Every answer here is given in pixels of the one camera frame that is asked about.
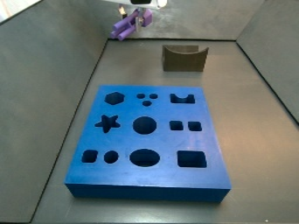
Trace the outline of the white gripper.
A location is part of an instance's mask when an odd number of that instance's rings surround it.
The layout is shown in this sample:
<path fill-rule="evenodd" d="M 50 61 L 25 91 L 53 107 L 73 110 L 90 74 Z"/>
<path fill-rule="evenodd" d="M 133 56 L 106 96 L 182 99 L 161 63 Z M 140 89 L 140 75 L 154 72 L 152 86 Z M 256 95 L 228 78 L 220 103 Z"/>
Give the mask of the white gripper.
<path fill-rule="evenodd" d="M 161 9 L 168 4 L 168 0 L 104 0 L 104 1 L 120 4 L 117 7 L 117 11 L 121 16 L 121 19 L 126 18 L 126 12 L 125 12 L 125 8 L 122 4 L 133 5 L 134 7 L 142 7 L 149 9 Z M 137 15 L 134 17 L 134 31 L 136 32 L 138 32 L 144 22 L 142 8 L 136 8 L 136 12 L 137 12 Z"/>

